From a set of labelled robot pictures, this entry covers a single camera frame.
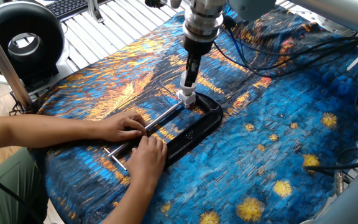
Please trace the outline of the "person's left hand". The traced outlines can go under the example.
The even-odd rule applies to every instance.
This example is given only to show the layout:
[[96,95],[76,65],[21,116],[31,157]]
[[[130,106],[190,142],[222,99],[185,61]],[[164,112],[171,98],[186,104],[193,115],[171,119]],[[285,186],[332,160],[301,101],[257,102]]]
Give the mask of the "person's left hand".
[[96,139],[121,142],[146,135],[146,123],[135,111],[115,114],[96,123]]

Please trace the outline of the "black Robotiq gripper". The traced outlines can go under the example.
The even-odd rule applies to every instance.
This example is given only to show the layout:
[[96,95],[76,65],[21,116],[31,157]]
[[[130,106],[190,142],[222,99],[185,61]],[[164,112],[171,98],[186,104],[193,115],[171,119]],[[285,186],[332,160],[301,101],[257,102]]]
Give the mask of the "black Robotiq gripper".
[[211,50],[212,44],[212,42],[197,42],[184,36],[183,47],[188,52],[185,76],[186,87],[193,86],[199,71],[202,55],[207,54]]

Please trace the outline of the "person's right hand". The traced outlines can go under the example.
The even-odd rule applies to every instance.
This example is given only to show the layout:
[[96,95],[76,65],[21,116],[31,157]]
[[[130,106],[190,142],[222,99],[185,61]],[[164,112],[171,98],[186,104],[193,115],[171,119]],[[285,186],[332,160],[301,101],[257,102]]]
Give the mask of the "person's right hand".
[[142,136],[127,162],[131,185],[156,187],[167,158],[167,145],[155,137]]

